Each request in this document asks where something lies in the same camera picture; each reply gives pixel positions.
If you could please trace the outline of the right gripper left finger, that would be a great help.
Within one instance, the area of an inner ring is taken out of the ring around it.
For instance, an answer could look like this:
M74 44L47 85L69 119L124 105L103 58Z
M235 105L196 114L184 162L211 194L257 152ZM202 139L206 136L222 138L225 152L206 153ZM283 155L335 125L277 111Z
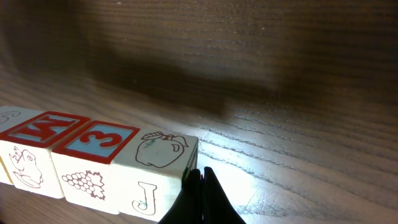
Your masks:
M201 224L201 212L201 174L198 169L193 169L174 204L159 224Z

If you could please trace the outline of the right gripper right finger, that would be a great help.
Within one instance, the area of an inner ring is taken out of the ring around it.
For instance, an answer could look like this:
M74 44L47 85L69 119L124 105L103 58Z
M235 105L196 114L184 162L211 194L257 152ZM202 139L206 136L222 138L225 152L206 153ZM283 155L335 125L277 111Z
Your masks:
M230 204L211 167L204 168L202 201L205 224L246 224Z

